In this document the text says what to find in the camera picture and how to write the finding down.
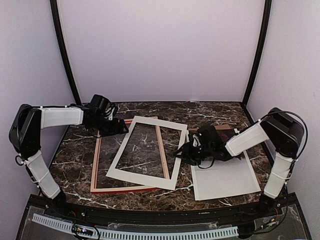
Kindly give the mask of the white mat board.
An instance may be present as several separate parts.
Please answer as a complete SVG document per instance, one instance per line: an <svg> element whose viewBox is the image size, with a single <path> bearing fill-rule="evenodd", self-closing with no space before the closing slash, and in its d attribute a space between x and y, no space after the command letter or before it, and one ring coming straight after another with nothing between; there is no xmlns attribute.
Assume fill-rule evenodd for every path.
<svg viewBox="0 0 320 240"><path fill-rule="evenodd" d="M124 171L116 168L122 156L122 153L125 150L125 147L127 146L127 143L134 131L135 125L137 123L156 126L156 127L159 126L163 128L181 131L178 147L180 148L185 143L186 135L188 131L188 126L186 124L136 115L133 118L128 128L128 133L124 136L124 139L108 169L108 172L106 173L106 176L109 178L129 182L129 183L134 183L138 185L144 185L144 186L166 189L171 191L175 190L179 171L180 171L180 165L181 165L181 158L179 157L175 158L171 178L160 178L160 177L155 177L150 175L143 175L143 174L128 172L128 171Z"/></svg>

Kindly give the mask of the red forest photo print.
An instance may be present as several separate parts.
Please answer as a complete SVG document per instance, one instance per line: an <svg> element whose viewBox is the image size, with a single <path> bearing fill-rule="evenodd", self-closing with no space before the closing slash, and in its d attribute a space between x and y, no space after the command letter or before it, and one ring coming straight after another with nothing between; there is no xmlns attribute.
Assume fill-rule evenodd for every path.
<svg viewBox="0 0 320 240"><path fill-rule="evenodd" d="M218 134L219 134L221 140L225 144L230 138L232 138L233 136L236 135L236 132L234 129L224 129L224 130L219 130ZM245 158L245 155L243 152L239 155L231 156L227 150L224 150L223 154L224 154L223 161L229 161L233 158L237 158L239 160L241 160L242 158Z"/></svg>

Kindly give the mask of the brown cardboard backing board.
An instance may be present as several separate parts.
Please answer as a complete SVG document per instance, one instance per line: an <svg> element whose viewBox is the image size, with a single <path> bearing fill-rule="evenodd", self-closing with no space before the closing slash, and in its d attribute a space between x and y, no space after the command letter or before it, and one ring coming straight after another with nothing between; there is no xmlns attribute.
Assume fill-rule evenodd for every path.
<svg viewBox="0 0 320 240"><path fill-rule="evenodd" d="M188 134L199 134L202 137L215 137L218 135L219 130L230 130L231 127L228 124L223 125L203 125L201 127L188 128Z"/></svg>

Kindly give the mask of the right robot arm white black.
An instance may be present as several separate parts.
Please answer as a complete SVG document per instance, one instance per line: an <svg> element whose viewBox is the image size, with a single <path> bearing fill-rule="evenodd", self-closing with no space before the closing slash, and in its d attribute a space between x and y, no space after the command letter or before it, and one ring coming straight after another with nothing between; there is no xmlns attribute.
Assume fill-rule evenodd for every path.
<svg viewBox="0 0 320 240"><path fill-rule="evenodd" d="M274 107L227 141L222 140L216 128L210 124L200 127L195 133L187 134L187 138L173 156L198 167L207 159L227 162L239 158L244 151L257 145L272 148L272 168L262 193L266 198L255 205L255 213L266 217L275 208L272 199L280 195L306 148L309 129L297 113Z"/></svg>

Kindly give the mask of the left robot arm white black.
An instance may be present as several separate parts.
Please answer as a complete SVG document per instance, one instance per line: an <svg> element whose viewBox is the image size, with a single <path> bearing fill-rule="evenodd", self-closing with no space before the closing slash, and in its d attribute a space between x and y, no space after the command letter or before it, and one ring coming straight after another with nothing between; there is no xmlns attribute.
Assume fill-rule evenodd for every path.
<svg viewBox="0 0 320 240"><path fill-rule="evenodd" d="M51 210L60 218L71 213L66 195L55 181L42 154L42 133L47 129L83 126L96 130L99 137L129 132L123 119L116 117L118 107L106 97L95 94L81 105L32 106L22 104L13 120L8 138L16 151L15 163L25 167L31 181L51 203Z"/></svg>

